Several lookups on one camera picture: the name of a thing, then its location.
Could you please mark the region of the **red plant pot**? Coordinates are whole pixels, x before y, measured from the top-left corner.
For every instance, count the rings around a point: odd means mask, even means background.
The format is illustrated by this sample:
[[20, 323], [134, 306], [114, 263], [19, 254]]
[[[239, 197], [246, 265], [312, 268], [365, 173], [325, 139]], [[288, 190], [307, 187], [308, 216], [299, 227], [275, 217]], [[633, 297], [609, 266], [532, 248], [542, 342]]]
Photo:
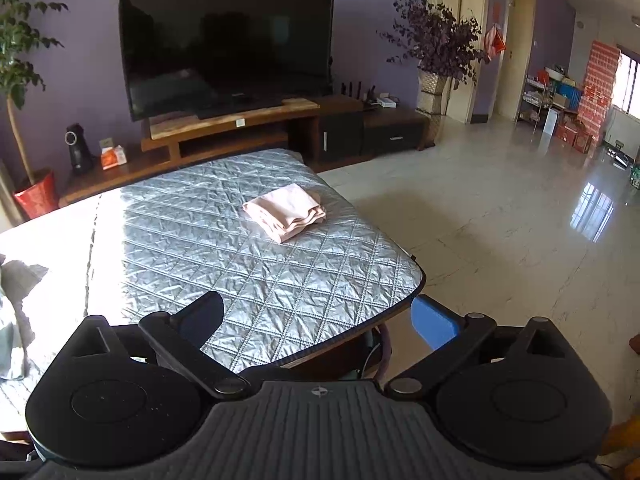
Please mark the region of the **red plant pot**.
[[29, 219], [39, 218], [57, 210], [58, 193], [54, 172], [49, 168], [38, 170], [35, 173], [35, 182], [23, 180], [13, 196]]

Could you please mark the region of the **silver quilted mat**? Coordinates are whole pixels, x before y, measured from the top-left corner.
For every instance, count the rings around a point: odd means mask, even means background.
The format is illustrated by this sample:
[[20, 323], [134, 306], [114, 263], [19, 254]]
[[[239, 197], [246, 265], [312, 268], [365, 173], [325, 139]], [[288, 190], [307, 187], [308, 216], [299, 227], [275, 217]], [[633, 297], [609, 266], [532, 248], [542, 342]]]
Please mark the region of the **silver quilted mat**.
[[[278, 244], [243, 210], [298, 184], [326, 218]], [[81, 200], [2, 234], [1, 255], [48, 269], [23, 301], [28, 375], [1, 384], [1, 428], [26, 427], [29, 395], [84, 318], [176, 313], [206, 292], [224, 320], [203, 351], [240, 372], [284, 364], [375, 326], [422, 288], [420, 266], [295, 154], [203, 162]]]

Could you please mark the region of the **black flat television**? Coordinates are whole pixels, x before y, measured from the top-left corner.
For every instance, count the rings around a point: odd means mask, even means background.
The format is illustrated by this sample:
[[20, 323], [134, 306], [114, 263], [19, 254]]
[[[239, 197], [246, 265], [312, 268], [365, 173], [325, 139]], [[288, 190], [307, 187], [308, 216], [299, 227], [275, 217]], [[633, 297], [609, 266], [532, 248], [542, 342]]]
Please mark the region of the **black flat television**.
[[333, 11], [334, 0], [118, 0], [131, 119], [322, 96]]

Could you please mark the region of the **light blue cartoon shirt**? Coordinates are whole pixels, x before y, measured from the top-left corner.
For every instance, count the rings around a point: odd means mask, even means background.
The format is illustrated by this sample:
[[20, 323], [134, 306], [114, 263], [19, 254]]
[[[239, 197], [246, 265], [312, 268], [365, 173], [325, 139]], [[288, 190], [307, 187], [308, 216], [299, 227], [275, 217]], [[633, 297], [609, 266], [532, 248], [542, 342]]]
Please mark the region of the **light blue cartoon shirt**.
[[23, 301], [46, 276], [39, 264], [1, 256], [1, 379], [20, 380], [28, 375], [27, 348], [35, 339]]

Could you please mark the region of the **orange tissue box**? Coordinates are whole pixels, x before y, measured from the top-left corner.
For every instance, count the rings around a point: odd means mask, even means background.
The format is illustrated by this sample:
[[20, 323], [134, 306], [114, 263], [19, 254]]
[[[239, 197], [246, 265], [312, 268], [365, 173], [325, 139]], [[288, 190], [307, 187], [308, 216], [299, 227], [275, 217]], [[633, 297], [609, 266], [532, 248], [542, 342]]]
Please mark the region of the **orange tissue box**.
[[126, 152], [121, 145], [102, 148], [100, 161], [103, 170], [124, 166], [127, 163]]

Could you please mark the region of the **woven tall vase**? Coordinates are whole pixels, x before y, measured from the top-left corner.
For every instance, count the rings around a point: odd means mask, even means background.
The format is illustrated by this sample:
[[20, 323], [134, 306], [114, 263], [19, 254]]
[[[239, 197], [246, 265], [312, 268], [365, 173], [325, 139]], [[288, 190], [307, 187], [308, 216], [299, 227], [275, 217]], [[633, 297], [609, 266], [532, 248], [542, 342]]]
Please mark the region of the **woven tall vase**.
[[420, 148], [434, 148], [446, 116], [445, 91], [449, 78], [418, 70], [419, 93], [416, 111], [426, 117]]

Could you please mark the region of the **green potted tree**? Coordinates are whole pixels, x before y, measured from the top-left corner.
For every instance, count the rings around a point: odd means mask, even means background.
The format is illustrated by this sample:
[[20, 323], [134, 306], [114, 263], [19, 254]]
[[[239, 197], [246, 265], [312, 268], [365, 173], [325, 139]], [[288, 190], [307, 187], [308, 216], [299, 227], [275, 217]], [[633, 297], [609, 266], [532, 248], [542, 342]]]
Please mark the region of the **green potted tree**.
[[29, 87], [40, 87], [44, 91], [47, 86], [28, 57], [30, 52], [41, 48], [63, 47], [60, 40], [43, 34], [32, 24], [32, 14], [62, 13], [67, 10], [66, 3], [57, 1], [1, 0], [1, 95], [6, 100], [11, 131], [30, 185], [38, 180], [29, 163], [15, 112], [24, 107]]

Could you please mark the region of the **metal storage shelf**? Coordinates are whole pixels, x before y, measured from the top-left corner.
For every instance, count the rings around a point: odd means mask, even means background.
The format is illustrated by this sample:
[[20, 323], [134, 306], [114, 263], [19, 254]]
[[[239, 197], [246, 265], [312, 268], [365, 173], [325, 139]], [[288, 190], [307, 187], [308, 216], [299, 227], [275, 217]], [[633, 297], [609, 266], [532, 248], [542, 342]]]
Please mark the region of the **metal storage shelf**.
[[525, 78], [515, 120], [553, 136], [565, 115], [577, 114], [581, 97], [582, 87], [567, 76], [563, 67], [545, 67]]

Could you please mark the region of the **wooden tv stand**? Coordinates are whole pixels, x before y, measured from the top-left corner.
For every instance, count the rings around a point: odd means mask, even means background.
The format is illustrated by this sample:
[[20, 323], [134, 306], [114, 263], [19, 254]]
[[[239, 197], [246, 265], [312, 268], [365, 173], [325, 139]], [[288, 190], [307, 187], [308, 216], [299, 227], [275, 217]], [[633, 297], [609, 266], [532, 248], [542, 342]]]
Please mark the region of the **wooden tv stand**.
[[145, 178], [226, 156], [288, 148], [315, 172], [375, 156], [435, 145], [433, 122], [410, 107], [367, 108], [351, 96], [288, 99], [280, 106], [198, 119], [170, 114], [145, 119], [142, 139], [126, 147], [125, 165], [71, 177], [62, 207]]

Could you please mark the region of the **pink garment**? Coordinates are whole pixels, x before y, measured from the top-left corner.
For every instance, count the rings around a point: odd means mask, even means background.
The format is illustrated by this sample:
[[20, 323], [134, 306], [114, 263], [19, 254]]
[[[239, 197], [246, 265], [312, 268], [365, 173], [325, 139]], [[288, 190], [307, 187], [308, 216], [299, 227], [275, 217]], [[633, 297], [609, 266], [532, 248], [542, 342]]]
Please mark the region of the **pink garment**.
[[278, 244], [326, 218], [320, 196], [295, 183], [249, 200], [243, 210]]

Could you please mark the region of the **purple dried plant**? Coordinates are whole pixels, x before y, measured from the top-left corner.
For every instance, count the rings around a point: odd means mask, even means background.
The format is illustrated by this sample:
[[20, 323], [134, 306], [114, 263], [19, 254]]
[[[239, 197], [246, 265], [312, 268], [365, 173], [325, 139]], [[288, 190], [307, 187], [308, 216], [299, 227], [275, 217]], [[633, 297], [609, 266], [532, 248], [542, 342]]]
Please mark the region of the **purple dried plant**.
[[474, 16], [456, 18], [443, 3], [428, 0], [396, 0], [397, 13], [390, 32], [378, 36], [399, 49], [387, 62], [416, 62], [424, 73], [454, 81], [454, 88], [477, 82], [477, 67], [487, 63], [480, 46], [483, 29]]

